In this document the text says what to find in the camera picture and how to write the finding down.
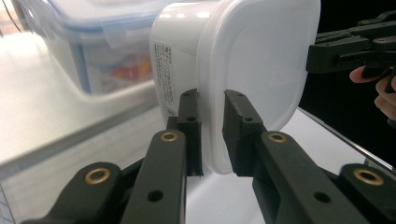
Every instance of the brass screw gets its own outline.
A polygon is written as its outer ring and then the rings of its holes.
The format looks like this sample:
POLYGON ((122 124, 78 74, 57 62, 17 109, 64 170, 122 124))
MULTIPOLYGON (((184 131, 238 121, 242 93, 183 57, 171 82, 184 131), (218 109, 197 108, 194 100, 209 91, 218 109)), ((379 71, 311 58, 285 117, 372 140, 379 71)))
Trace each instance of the brass screw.
POLYGON ((384 184, 384 179, 382 177, 372 171, 365 170, 365 169, 356 169, 353 172, 353 175, 361 180, 362 182, 374 185, 374 186, 381 186, 384 184))
POLYGON ((286 142, 286 136, 281 133, 271 133, 268 137, 274 142, 278 142, 278 143, 286 142))
POLYGON ((107 168, 96 168, 93 169, 91 171, 89 171, 86 175, 85 175, 85 183, 89 184, 89 185, 95 185, 95 184, 100 184, 102 182, 104 182, 105 180, 108 179, 108 177, 110 176, 110 170, 108 170, 107 168))
POLYGON ((163 135, 161 135, 161 139, 164 142, 173 142, 177 140, 177 133, 163 133, 163 135))

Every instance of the container label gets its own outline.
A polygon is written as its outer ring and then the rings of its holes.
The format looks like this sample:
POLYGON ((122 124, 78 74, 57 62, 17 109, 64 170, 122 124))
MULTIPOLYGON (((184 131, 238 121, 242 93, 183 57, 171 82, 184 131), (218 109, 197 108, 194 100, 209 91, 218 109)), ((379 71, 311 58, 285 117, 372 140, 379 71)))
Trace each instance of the container label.
POLYGON ((157 72, 157 89, 160 93, 160 103, 166 119, 177 116, 175 75, 172 65, 172 46, 155 42, 155 67, 157 72))

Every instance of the black wire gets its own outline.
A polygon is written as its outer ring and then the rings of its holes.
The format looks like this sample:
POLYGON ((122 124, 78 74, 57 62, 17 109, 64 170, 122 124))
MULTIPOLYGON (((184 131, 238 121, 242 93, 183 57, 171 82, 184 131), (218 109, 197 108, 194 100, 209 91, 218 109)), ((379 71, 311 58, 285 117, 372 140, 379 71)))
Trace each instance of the black wire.
POLYGON ((14 19, 12 19, 11 14, 9 14, 8 7, 7 7, 6 3, 4 2, 4 0, 2 0, 2 2, 3 2, 4 7, 6 8, 6 12, 7 12, 9 18, 11 19, 12 23, 14 23, 15 27, 17 27, 17 30, 20 33, 22 33, 22 31, 20 30, 20 27, 18 27, 17 23, 15 23, 14 19))

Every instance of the dark background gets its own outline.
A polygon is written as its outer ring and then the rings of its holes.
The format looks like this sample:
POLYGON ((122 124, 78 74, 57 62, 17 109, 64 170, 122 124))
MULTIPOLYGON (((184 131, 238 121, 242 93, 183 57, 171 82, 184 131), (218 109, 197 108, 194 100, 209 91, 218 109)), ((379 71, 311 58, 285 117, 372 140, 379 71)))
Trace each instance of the dark background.
MULTIPOLYGON (((318 33, 354 27, 391 10, 396 0, 322 0, 318 33)), ((308 74, 299 107, 396 167, 396 130, 374 104, 376 81, 355 84, 349 73, 308 74)))

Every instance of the white container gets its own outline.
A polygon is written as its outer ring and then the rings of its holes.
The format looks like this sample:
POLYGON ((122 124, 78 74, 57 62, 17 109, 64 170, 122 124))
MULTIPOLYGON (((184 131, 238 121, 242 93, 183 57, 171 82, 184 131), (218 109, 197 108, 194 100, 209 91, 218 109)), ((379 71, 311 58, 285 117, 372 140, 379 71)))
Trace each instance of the white container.
POLYGON ((164 121, 198 88, 205 164, 232 171, 222 137, 224 91, 244 93, 268 130, 280 130, 303 93, 319 0, 174 3, 151 30, 150 55, 164 121))
POLYGON ((151 76, 149 32, 173 0, 21 0, 31 29, 87 93, 108 93, 151 76))

